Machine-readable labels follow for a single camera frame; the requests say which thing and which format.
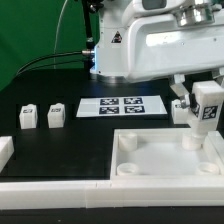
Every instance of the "green screen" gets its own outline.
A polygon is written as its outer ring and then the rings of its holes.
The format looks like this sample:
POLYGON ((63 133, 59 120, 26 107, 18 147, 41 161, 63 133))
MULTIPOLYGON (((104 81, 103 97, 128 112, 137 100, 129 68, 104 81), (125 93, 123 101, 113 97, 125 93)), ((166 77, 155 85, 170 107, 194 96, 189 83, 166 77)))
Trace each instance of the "green screen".
MULTIPOLYGON (((54 53, 56 29, 65 0, 0 1, 0 90, 17 70, 37 57, 54 53)), ((94 37, 98 18, 91 16, 94 37)), ((81 0, 68 0, 58 35, 57 52, 85 49, 85 25, 81 0)), ((57 68, 82 67, 81 63, 57 68)))

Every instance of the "black surface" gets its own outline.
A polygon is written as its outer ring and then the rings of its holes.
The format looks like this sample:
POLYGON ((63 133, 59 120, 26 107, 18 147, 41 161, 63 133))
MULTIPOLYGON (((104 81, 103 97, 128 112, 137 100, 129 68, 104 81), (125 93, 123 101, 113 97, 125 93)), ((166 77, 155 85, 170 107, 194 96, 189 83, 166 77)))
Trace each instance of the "black surface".
MULTIPOLYGON (((211 75, 187 77, 186 86, 211 75)), ((76 118, 81 98, 161 95, 168 112, 176 97, 167 80, 109 85, 90 81, 83 70, 43 70, 24 74, 0 93, 0 136, 14 136, 15 153, 0 182, 109 179, 114 129, 186 127, 171 114, 113 118, 76 118), (49 129, 47 113, 66 105, 63 129, 49 129), (38 128, 21 130, 23 105, 38 105, 38 128)), ((218 130, 224 136, 222 110, 218 130)), ((223 223, 223 207, 105 208, 1 211, 0 223, 223 223)))

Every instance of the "white cube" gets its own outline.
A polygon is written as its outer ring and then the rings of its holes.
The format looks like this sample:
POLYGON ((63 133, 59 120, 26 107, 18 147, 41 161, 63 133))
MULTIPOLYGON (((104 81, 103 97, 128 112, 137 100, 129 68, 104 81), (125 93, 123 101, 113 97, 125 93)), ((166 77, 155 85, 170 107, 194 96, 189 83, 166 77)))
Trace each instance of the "white cube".
POLYGON ((182 109, 180 100, 172 101, 172 117, 174 124, 187 124, 188 109, 182 109))
POLYGON ((21 129, 30 129, 37 127, 37 107, 29 104, 23 106, 19 115, 21 129))
POLYGON ((12 137, 0 138, 0 172, 14 152, 12 137))
POLYGON ((49 128, 62 128, 65 123, 65 106, 64 104, 58 103, 51 105, 48 112, 48 125, 49 128))

